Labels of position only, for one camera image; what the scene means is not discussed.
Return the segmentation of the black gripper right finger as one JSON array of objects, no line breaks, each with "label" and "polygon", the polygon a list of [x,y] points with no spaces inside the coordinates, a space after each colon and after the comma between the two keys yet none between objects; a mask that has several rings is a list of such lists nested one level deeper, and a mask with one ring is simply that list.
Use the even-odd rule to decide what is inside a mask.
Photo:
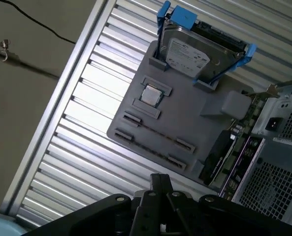
[{"label": "black gripper right finger", "polygon": [[258,213],[216,195],[198,201],[173,189],[170,177],[161,175],[162,191],[186,236],[292,236],[292,225]]}]

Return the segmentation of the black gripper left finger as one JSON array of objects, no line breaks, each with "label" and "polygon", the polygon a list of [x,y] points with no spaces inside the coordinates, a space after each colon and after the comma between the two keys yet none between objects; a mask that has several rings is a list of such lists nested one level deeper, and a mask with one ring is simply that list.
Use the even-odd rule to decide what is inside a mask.
[{"label": "black gripper left finger", "polygon": [[158,236],[161,176],[151,174],[150,190],[131,199],[113,194],[34,229],[29,236]]}]

